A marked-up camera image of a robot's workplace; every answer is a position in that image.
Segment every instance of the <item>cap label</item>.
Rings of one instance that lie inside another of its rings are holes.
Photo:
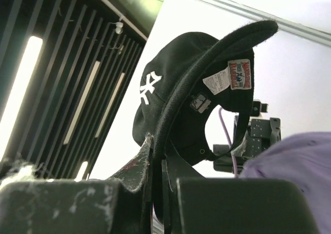
[[[206,98],[202,93],[199,93],[196,97],[193,97],[193,101],[191,102],[191,107],[199,112],[203,113],[206,109],[208,109],[211,101]]]
[[[232,90],[249,90],[252,89],[250,60],[229,61],[230,81]]]
[[[230,86],[229,68],[202,79],[203,83],[214,94],[219,94]]]

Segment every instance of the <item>white tag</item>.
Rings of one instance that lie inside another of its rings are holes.
[[[229,77],[229,68],[227,67],[212,76],[202,79],[202,81],[216,95],[230,86]]]
[[[228,67],[230,69],[230,84],[232,90],[252,89],[249,59],[229,61]]]

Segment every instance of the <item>cap strap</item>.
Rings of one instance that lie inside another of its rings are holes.
[[[234,140],[233,140],[232,146],[230,147],[229,151],[227,151],[226,153],[221,154],[221,155],[215,155],[213,152],[210,152],[209,156],[207,157],[207,160],[215,161],[218,158],[221,158],[227,154],[230,154],[231,151],[233,151],[235,148],[237,148],[242,143],[242,141],[245,137],[247,127],[249,124],[249,118],[250,118],[249,113],[239,113]]]

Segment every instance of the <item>black slatted panel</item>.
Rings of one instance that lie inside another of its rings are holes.
[[[130,70],[127,74],[127,77],[123,80],[122,90],[118,93],[118,96],[115,98],[115,101],[113,104],[114,109],[118,109],[123,100],[126,89],[128,88],[131,78],[133,76],[134,68],[137,66],[141,53],[142,53],[142,48],[138,48],[137,55],[133,58],[133,62],[130,66]],[[93,169],[93,166],[98,158],[98,155],[101,151],[104,141],[106,140],[110,127],[114,121],[115,115],[116,115],[115,111],[110,112],[110,114],[108,115],[108,118],[106,120],[106,123],[104,125],[104,130],[100,134],[99,138],[95,138],[91,142],[91,146],[89,146],[89,149],[87,149],[88,156],[84,160],[89,161],[89,166],[85,172],[85,176],[87,176],[88,173],[91,173],[91,171]]]
[[[74,178],[84,161],[91,171],[145,42],[126,27],[116,34],[117,16],[97,0],[0,0],[0,7],[0,116],[29,38],[43,40],[2,175],[17,159],[35,163],[44,178]]]

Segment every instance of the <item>red and white label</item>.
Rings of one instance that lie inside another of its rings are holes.
[[[232,90],[252,89],[250,60],[229,61],[230,87]]]

